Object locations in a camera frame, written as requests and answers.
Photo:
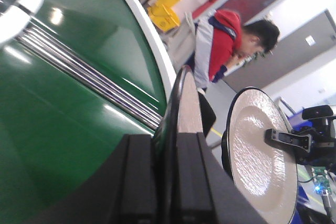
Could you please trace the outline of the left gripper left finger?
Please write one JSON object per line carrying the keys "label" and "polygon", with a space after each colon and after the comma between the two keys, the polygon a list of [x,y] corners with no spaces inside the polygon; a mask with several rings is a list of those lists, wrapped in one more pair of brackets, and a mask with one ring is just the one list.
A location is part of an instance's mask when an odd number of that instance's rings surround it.
{"label": "left gripper left finger", "polygon": [[26,223],[155,223],[151,137],[126,134],[97,171]]}

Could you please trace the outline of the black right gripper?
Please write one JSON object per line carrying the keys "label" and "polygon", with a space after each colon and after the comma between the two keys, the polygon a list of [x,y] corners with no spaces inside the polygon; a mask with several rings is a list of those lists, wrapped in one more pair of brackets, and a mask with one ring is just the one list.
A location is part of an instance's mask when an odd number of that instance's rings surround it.
{"label": "black right gripper", "polygon": [[335,105],[319,105],[302,110],[302,119],[311,126],[302,126],[298,135],[276,129],[265,130],[265,143],[272,147],[291,146],[308,153],[297,157],[300,165],[335,166]]}

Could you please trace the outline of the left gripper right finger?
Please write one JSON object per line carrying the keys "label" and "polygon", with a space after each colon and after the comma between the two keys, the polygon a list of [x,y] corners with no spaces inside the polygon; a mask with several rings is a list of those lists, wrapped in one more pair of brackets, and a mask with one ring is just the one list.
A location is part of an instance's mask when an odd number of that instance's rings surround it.
{"label": "left gripper right finger", "polygon": [[179,133],[176,223],[266,223],[236,188],[202,133]]}

